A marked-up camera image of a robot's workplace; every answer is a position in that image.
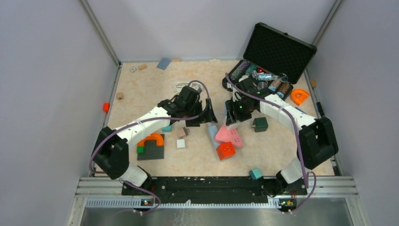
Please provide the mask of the pink triangular power strip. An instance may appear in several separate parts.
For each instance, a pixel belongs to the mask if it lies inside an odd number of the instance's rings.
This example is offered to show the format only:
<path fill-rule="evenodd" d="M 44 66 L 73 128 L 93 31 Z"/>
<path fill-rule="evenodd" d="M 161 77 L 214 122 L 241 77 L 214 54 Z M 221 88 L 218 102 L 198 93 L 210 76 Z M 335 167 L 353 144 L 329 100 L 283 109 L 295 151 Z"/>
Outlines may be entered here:
<path fill-rule="evenodd" d="M 241 148 L 243 146 L 242 139 L 236 129 L 228 130 L 224 125 L 220 127 L 214 141 L 217 143 L 228 143 L 231 142 L 235 148 Z"/>

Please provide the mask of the red cube socket adapter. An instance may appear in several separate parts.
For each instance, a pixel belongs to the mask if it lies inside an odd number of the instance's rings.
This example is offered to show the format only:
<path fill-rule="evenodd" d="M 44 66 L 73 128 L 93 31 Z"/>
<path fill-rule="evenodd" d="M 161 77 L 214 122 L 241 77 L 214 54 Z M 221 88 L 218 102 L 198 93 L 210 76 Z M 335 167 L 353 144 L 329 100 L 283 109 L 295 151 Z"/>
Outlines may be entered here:
<path fill-rule="evenodd" d="M 231 158 L 236 154 L 235 148 L 232 144 L 232 142 L 226 142 L 220 144 L 216 148 L 217 155 L 219 157 L 219 160 L 223 161 L 225 159 Z"/>

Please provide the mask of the white cube socket adapter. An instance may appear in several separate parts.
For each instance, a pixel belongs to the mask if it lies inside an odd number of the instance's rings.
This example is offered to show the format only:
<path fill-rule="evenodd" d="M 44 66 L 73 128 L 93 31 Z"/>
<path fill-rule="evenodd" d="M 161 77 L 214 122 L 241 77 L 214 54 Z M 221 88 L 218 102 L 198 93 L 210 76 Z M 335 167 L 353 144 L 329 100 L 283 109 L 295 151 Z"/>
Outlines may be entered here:
<path fill-rule="evenodd" d="M 238 122 L 235 122 L 230 125 L 225 125 L 225 127 L 227 130 L 233 130 L 233 129 L 236 129 L 240 124 L 241 124 L 241 122 L 238 121 Z"/>

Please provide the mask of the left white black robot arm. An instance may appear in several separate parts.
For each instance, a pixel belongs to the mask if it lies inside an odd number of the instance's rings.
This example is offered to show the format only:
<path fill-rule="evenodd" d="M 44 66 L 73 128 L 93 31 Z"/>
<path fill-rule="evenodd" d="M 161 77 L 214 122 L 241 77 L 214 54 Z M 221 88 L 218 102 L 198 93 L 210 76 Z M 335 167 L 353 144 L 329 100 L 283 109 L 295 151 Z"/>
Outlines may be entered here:
<path fill-rule="evenodd" d="M 103 128 L 97 138 L 90 163 L 95 163 L 110 179 L 120 179 L 133 185 L 139 194 L 150 191 L 150 174 L 129 160 L 129 150 L 150 134 L 177 121 L 195 127 L 217 122 L 211 98 L 200 99 L 200 92 L 185 86 L 172 99 L 160 101 L 142 117 L 118 129 Z"/>

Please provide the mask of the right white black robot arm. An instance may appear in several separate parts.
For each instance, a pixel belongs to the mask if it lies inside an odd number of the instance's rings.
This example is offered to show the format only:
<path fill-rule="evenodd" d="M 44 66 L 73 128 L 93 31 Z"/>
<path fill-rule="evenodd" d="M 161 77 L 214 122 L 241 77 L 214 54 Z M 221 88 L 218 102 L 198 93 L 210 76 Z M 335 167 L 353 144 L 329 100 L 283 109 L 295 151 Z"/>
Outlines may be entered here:
<path fill-rule="evenodd" d="M 314 168 L 338 152 L 334 128 L 329 118 L 318 119 L 307 115 L 269 88 L 258 89 L 252 78 L 236 84 L 224 78 L 222 86 L 232 94 L 231 99 L 225 102 L 226 128 L 237 128 L 252 118 L 253 111 L 258 111 L 272 117 L 294 134 L 296 156 L 276 175 L 276 188 L 280 193 L 290 193 L 295 188 L 295 182 L 301 178 L 307 181 L 308 174 Z"/>

